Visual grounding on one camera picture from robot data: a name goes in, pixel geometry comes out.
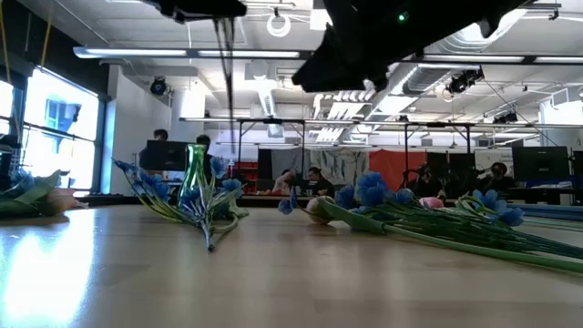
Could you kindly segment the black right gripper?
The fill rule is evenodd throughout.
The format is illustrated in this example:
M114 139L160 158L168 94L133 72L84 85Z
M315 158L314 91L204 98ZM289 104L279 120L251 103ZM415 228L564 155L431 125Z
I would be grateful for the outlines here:
M318 48L292 76L308 93L365 90L364 81L381 89L385 66L411 55L437 39L429 24L437 17L433 0L330 0Z

